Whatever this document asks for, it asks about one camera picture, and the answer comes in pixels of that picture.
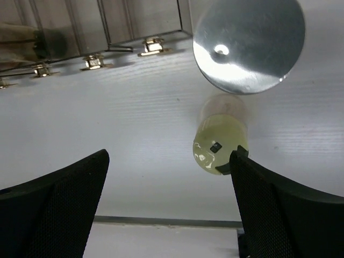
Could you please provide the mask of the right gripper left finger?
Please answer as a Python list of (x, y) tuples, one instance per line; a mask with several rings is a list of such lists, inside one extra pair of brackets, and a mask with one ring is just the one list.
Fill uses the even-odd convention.
[(1, 257), (82, 257), (110, 163), (99, 150), (1, 190)]

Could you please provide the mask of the silver lid blue label jar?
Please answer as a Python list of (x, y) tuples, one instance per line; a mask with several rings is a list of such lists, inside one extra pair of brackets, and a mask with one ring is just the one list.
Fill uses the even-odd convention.
[(288, 76), (302, 53), (305, 31), (298, 1), (213, 1), (196, 26), (193, 54), (218, 89), (258, 94)]

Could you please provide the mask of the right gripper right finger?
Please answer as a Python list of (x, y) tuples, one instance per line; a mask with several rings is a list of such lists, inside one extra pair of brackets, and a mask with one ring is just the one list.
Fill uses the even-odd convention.
[(239, 153), (231, 154), (230, 169), (251, 257), (343, 257), (343, 197)]

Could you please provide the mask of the black cap gold bottle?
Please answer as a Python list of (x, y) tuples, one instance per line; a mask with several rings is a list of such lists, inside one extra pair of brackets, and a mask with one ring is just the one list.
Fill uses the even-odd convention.
[(63, 58), (66, 37), (54, 29), (1, 23), (1, 64), (22, 65)]

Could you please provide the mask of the yellow lid spice bottle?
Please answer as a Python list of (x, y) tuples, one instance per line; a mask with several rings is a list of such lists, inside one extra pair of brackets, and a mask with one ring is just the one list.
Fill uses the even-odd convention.
[(229, 174), (230, 155), (238, 146), (248, 150), (246, 105), (236, 95), (210, 97), (199, 114), (192, 145), (195, 161), (210, 174)]

